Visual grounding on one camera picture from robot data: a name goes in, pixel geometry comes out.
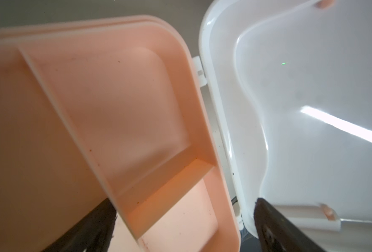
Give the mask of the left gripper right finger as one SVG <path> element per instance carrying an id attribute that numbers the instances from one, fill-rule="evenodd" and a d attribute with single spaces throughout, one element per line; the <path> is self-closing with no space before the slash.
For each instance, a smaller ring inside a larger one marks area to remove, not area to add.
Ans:
<path id="1" fill-rule="evenodd" d="M 316 242 L 305 235 L 289 218 L 296 221 L 328 220 L 328 206 L 273 206 L 258 198 L 254 221 L 264 252 L 323 252 Z"/>

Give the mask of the pink tray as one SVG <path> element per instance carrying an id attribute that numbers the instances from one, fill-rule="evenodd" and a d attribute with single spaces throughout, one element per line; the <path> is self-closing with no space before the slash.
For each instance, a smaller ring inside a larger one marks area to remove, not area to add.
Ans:
<path id="1" fill-rule="evenodd" d="M 43 252 L 105 199 L 108 251 L 239 251 L 197 73 L 153 16 L 0 28 L 0 252 Z"/>

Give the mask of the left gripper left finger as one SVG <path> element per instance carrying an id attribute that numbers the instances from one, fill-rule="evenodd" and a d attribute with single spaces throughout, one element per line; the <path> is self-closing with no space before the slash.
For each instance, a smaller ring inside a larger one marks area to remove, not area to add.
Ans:
<path id="1" fill-rule="evenodd" d="M 115 228 L 116 215 L 111 201 L 105 199 L 44 251 L 106 252 Z"/>

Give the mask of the white box pink trim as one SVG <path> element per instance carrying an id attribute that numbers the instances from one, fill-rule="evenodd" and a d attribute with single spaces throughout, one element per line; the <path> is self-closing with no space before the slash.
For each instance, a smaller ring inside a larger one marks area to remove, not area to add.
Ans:
<path id="1" fill-rule="evenodd" d="M 372 1 L 214 1 L 199 49 L 247 231 L 372 252 Z"/>

